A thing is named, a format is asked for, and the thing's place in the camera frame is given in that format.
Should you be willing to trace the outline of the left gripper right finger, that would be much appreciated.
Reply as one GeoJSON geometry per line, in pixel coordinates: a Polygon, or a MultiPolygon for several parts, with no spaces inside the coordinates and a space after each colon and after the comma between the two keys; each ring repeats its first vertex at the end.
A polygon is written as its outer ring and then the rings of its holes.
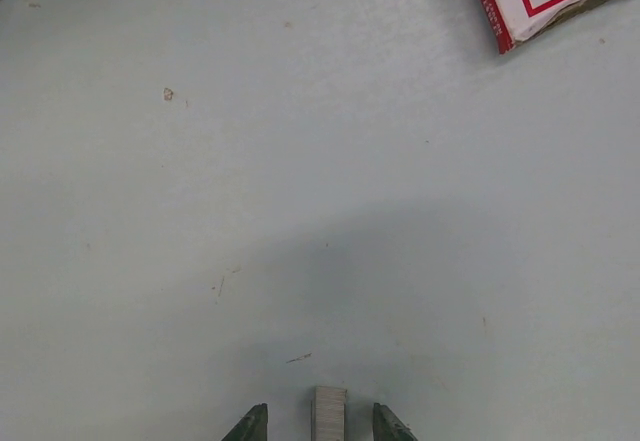
{"type": "Polygon", "coordinates": [[[372,408],[374,441],[417,441],[411,429],[387,406],[374,403],[372,408]]]}

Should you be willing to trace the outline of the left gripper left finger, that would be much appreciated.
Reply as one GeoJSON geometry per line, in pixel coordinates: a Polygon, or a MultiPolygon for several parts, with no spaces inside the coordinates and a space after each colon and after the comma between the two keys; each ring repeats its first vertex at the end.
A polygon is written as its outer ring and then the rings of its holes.
{"type": "Polygon", "coordinates": [[[267,441],[268,405],[254,405],[222,438],[222,441],[267,441]]]}

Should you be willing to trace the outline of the grey staple strip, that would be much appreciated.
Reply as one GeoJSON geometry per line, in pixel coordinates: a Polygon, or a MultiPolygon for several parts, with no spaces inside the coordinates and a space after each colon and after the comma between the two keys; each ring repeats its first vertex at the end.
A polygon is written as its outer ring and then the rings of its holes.
{"type": "Polygon", "coordinates": [[[311,402],[311,440],[346,440],[347,390],[316,386],[311,402]]]}

